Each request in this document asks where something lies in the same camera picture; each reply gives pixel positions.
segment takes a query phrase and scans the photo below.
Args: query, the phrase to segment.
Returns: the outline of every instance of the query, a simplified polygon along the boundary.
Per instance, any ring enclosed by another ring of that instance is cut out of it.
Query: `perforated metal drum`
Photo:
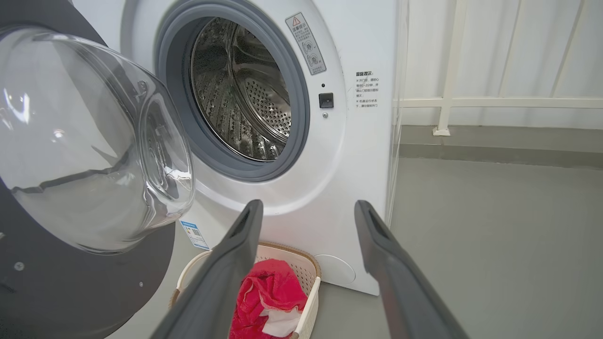
[[[266,162],[291,130],[289,95],[276,62],[248,30],[222,18],[199,33],[191,85],[200,115],[234,152]]]

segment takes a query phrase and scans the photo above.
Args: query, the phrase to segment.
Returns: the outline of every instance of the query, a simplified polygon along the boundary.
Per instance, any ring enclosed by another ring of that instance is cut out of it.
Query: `basket handle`
[[[191,267],[193,267],[193,265],[195,265],[199,260],[205,258],[206,256],[209,256],[210,254],[212,254],[211,250],[203,252],[203,253],[199,253],[194,258],[192,258],[191,261],[189,261],[188,264],[186,264],[184,270],[182,270],[182,273],[180,273],[180,277],[178,278],[178,282],[176,283],[176,289],[177,290],[182,291],[182,289],[183,289],[183,287],[182,287],[182,281],[184,280],[185,276],[191,270]]]

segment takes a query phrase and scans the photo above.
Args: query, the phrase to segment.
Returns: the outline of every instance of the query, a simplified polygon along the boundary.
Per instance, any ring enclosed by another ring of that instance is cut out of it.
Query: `red towel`
[[[286,261],[257,262],[241,284],[229,339],[276,338],[262,332],[268,320],[267,316],[260,317],[264,308],[296,312],[297,306],[301,312],[307,300],[295,272]]]

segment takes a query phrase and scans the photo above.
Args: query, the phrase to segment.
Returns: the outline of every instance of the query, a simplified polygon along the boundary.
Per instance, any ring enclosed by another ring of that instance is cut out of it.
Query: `laundry basket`
[[[169,307],[172,308],[178,295],[186,287],[185,280],[195,267],[200,267],[203,261],[209,257],[211,251],[203,252],[194,257],[182,270],[176,290],[169,301]],[[300,322],[291,335],[291,339],[309,339],[314,328],[314,321],[318,312],[318,288],[320,287],[320,266],[316,259],[310,254],[294,249],[293,247],[275,244],[272,242],[260,242],[257,247],[256,262],[268,259],[278,259],[286,261],[295,272],[300,281],[301,288],[308,296],[308,301],[301,314]]]

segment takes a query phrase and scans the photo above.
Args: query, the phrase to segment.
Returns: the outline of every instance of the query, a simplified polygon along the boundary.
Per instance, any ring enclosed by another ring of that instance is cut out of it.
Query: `warning sticker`
[[[320,49],[318,49],[316,40],[314,40],[314,34],[312,34],[303,14],[301,12],[297,13],[292,17],[288,17],[285,22],[305,56],[310,74],[314,75],[326,71],[327,66],[324,65],[323,55],[320,54]]]
[[[379,78],[373,71],[356,72],[356,109],[377,108],[379,97]]]
[[[203,236],[201,236],[201,232],[199,232],[197,225],[187,223],[185,221],[181,221],[180,223],[182,224],[182,227],[184,227],[186,234],[189,236],[192,244],[195,247],[199,247],[200,249],[204,250],[209,250],[209,247],[207,246],[205,239],[203,239]]]

